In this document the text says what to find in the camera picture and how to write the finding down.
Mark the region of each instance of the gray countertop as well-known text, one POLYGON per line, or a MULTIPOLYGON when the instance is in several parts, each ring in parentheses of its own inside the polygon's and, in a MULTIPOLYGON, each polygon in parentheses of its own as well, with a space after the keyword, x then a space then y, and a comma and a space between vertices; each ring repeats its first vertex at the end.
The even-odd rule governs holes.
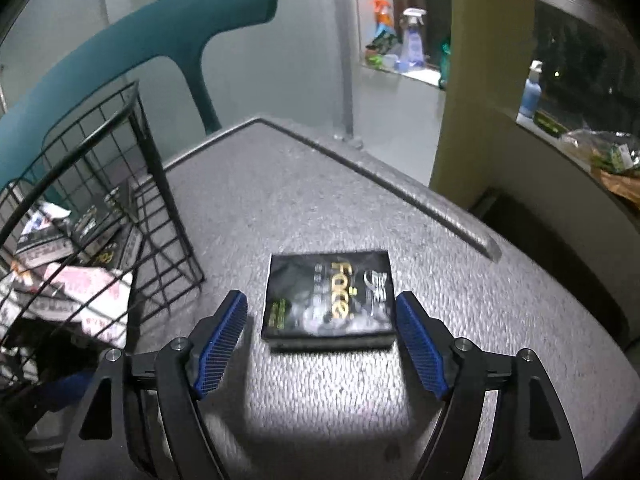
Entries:
MULTIPOLYGON (((274 354, 260 339, 271 253, 389 252, 396 293, 480 348, 534 349, 588 473, 640 399, 640 379, 591 315, 528 257, 417 182, 328 136, 253 120, 168 165, 207 281, 147 322, 139 351, 188 334, 230 288, 250 319, 221 386, 200 403, 231 478, 409 478, 441 405, 390 351, 274 354)), ((477 478, 496 395, 466 478, 477 478)))

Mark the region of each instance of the teal chair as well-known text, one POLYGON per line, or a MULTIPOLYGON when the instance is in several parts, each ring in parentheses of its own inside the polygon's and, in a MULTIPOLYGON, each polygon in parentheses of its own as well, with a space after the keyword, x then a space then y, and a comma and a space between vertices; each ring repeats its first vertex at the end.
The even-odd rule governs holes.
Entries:
POLYGON ((26 170, 47 133, 85 99, 158 56, 172 59, 182 71, 206 133, 220 129, 202 75, 204 47, 220 32, 267 23, 277 2, 158 0, 100 31, 57 63, 0 119, 0 189, 26 170))

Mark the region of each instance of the wire basket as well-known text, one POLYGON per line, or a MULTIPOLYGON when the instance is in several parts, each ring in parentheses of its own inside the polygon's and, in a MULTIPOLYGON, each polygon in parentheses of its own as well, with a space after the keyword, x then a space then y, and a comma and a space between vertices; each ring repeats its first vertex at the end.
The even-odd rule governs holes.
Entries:
POLYGON ((0 191, 0 393, 133 349, 204 280, 136 82, 52 137, 0 191))

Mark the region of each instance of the window sill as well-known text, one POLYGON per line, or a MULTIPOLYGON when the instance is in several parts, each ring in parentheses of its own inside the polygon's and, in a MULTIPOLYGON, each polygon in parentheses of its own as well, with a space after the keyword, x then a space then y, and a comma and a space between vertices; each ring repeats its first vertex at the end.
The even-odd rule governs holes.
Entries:
POLYGON ((516 117, 516 123, 519 126, 523 127, 525 130, 527 130, 528 132, 531 132, 535 136, 551 144, 553 147, 555 147, 556 150, 558 150, 560 153, 566 156, 574 164, 579 166, 586 173, 591 174, 591 168, 586 162, 565 153, 560 147, 560 139, 556 139, 554 136, 549 135, 545 130, 537 126, 536 123, 533 122, 533 119, 529 119, 528 117, 525 117, 524 115, 519 113, 518 116, 516 117))
POLYGON ((441 88, 438 86, 438 81, 440 80, 440 71, 433 68, 421 68, 420 70, 411 70, 410 72, 398 72, 397 70, 376 68, 366 63, 363 63, 362 65, 371 70, 376 70, 377 72, 398 74, 404 77, 415 79, 416 81, 422 81, 423 83, 427 83, 427 85, 435 86, 437 89, 441 90, 441 88))

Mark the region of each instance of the spray bottle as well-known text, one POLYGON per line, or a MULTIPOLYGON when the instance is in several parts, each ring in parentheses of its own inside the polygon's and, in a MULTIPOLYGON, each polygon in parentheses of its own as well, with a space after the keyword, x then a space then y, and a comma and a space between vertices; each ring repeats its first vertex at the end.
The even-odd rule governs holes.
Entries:
POLYGON ((383 32, 395 34, 394 22, 391 17, 391 4, 387 0, 373 0, 374 12, 376 13, 376 33, 377 38, 383 32))
POLYGON ((405 9, 402 13, 404 18, 404 36, 402 37, 402 54, 400 55, 400 72, 406 72, 413 68, 424 66, 424 50, 422 49, 422 38, 420 37, 420 25, 424 25, 422 17, 427 13, 423 9, 413 7, 405 9))
POLYGON ((535 59, 531 62, 531 67, 529 67, 529 78, 524 83, 524 92, 520 102, 520 113, 530 119, 536 113, 540 94, 542 94, 540 74, 542 74, 542 62, 535 59))

